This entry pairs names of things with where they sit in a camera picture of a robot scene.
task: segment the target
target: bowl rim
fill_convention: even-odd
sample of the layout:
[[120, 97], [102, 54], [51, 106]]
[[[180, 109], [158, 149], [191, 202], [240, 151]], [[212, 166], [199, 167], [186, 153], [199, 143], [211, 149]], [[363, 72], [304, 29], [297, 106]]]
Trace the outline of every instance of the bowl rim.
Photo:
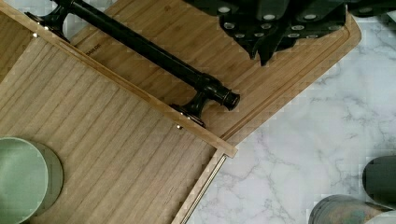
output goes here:
[[20, 142], [23, 142], [24, 144], [27, 144], [28, 146], [30, 146], [30, 149], [34, 149], [36, 152], [39, 153], [39, 155], [40, 155], [40, 160], [43, 161], [43, 165], [44, 165], [45, 171], [46, 171], [46, 173], [45, 173], [45, 189], [44, 189], [44, 194], [43, 194], [43, 196], [42, 196], [42, 197], [39, 199], [39, 201], [38, 201], [38, 202], [40, 202], [40, 203], [37, 204], [37, 206], [35, 207], [35, 209], [33, 209], [33, 211], [32, 211], [28, 216], [26, 216], [25, 218], [21, 219], [18, 223], [13, 223], [13, 224], [21, 224], [21, 223], [23, 223], [24, 221], [26, 221], [26, 220], [28, 220], [29, 218], [31, 218], [31, 217], [38, 211], [38, 209], [39, 209], [39, 208], [41, 207], [41, 205], [43, 204], [44, 199], [46, 198], [47, 191], [48, 191], [48, 189], [49, 189], [49, 178], [50, 178], [50, 177], [49, 177], [48, 165], [47, 165], [47, 162], [46, 162], [46, 160], [45, 160], [45, 158], [44, 158], [43, 152], [42, 152], [37, 146], [35, 146], [32, 142], [30, 142], [30, 141], [28, 141], [28, 140], [25, 140], [25, 139], [22, 139], [22, 138], [19, 138], [19, 137], [0, 137], [0, 145], [1, 145], [1, 142], [4, 141], [4, 140], [20, 141]]

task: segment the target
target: metal canister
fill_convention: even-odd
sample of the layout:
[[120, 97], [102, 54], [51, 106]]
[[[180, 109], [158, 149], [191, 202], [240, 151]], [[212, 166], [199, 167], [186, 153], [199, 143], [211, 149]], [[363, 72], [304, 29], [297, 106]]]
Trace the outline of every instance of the metal canister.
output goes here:
[[321, 200], [312, 210], [309, 224], [364, 224], [371, 218], [391, 211], [387, 207], [359, 201], [347, 195]]
[[364, 168], [362, 183], [376, 203], [396, 209], [396, 156], [370, 161]]

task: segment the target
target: screw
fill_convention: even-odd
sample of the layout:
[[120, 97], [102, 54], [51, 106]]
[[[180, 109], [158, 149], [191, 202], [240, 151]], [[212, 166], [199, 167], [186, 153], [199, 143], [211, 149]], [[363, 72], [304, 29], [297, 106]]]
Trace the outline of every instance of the screw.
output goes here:
[[268, 30], [271, 27], [272, 27], [272, 25], [270, 23], [265, 23], [265, 24], [262, 25], [262, 29], [264, 29], [264, 30]]
[[231, 9], [229, 7], [219, 7], [218, 11], [221, 13], [227, 13], [227, 12], [231, 11]]
[[265, 19], [266, 21], [271, 21], [271, 20], [274, 20], [275, 17], [276, 17], [275, 15], [268, 14], [268, 15], [263, 16], [262, 18]]
[[295, 37], [299, 37], [300, 35], [299, 34], [289, 34], [288, 35], [288, 37], [290, 37], [290, 38], [295, 38]]
[[334, 25], [334, 26], [329, 26], [329, 30], [339, 30], [339, 29], [341, 29], [343, 26], [341, 26], [341, 25]]
[[243, 38], [243, 37], [245, 37], [245, 35], [244, 34], [236, 34], [235, 37], [236, 38]]
[[235, 27], [234, 23], [224, 22], [224, 28], [226, 28], [227, 30], [232, 30], [234, 27]]
[[303, 30], [305, 27], [303, 25], [291, 26], [291, 30]]
[[262, 36], [264, 36], [264, 33], [256, 33], [256, 34], [254, 34], [254, 36], [256, 36], [256, 37], [262, 37]]
[[308, 35], [308, 36], [306, 36], [306, 38], [315, 39], [315, 38], [318, 38], [318, 35]]
[[317, 18], [317, 15], [314, 15], [314, 14], [308, 14], [308, 15], [304, 16], [304, 19], [306, 19], [308, 21], [314, 20], [316, 18]]
[[364, 8], [359, 9], [359, 13], [368, 13], [371, 11], [373, 11], [372, 7], [364, 7]]

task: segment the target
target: wooden drawer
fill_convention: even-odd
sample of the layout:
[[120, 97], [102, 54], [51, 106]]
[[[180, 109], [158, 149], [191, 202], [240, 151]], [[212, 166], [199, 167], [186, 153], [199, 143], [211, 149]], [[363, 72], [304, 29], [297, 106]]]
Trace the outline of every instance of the wooden drawer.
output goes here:
[[184, 223], [236, 148], [5, 3], [0, 10], [40, 36], [0, 84], [0, 135], [44, 144], [64, 167], [59, 199], [32, 223]]

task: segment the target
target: wooden slat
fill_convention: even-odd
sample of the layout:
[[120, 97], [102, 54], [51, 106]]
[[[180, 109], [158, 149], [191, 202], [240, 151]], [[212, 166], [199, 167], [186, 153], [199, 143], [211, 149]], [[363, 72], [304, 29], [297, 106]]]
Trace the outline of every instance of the wooden slat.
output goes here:
[[204, 196], [209, 184], [224, 162], [225, 157], [223, 157], [221, 153], [216, 152], [198, 179], [194, 188], [191, 190], [189, 197], [184, 201], [183, 205], [179, 209], [175, 219], [172, 221], [172, 224], [187, 223], [195, 209], [195, 206], [199, 201], [201, 201], [201, 198]]
[[0, 12], [0, 82], [31, 40], [30, 31]]
[[0, 94], [0, 135], [42, 143], [64, 167], [59, 199], [33, 224], [170, 223], [216, 151], [42, 38]]
[[[224, 34], [217, 18], [181, 0], [119, 0], [106, 14], [241, 94], [235, 111], [212, 102], [203, 114], [208, 130], [233, 145], [268, 119], [267, 114], [274, 114], [296, 96], [302, 81], [315, 81], [361, 38], [348, 16], [343, 30], [316, 40], [300, 40], [261, 67]], [[192, 87], [90, 25], [72, 44], [84, 52], [100, 46], [91, 57], [167, 104], [185, 104], [195, 94]], [[278, 101], [282, 94], [288, 99]]]
[[38, 25], [36, 22], [30, 20], [27, 16], [21, 14], [15, 8], [10, 7], [6, 4], [3, 0], [0, 0], [0, 11], [4, 14], [9, 16], [11, 19], [17, 21], [18, 23], [22, 24], [23, 26], [27, 27], [29, 30], [37, 33], [39, 36], [50, 42], [52, 45], [56, 46], [60, 50], [66, 52], [68, 55], [74, 57], [79, 62], [88, 65], [91, 68], [94, 68], [98, 71], [99, 75], [107, 77], [111, 81], [117, 83], [120, 87], [124, 88], [125, 90], [131, 92], [132, 94], [140, 97], [142, 100], [146, 101], [150, 104], [153, 108], [159, 110], [163, 113], [166, 117], [173, 120], [177, 124], [181, 125], [188, 131], [194, 133], [201, 139], [205, 140], [211, 146], [217, 148], [218, 150], [222, 150], [227, 156], [233, 157], [237, 151], [237, 149], [230, 144], [226, 143], [224, 140], [218, 138], [210, 131], [202, 128], [198, 124], [192, 122], [191, 120], [187, 119], [186, 117], [180, 115], [180, 113], [176, 112], [170, 106], [164, 104], [157, 98], [153, 97], [149, 93], [141, 90], [140, 88], [136, 87], [136, 85], [132, 84], [131, 82], [126, 81], [124, 78], [116, 75], [114, 72], [110, 71], [108, 68], [104, 67], [103, 65], [99, 64], [96, 60], [88, 57], [87, 55], [83, 54], [80, 50], [74, 48], [58, 36], [52, 34], [49, 31], [46, 31], [43, 27]]

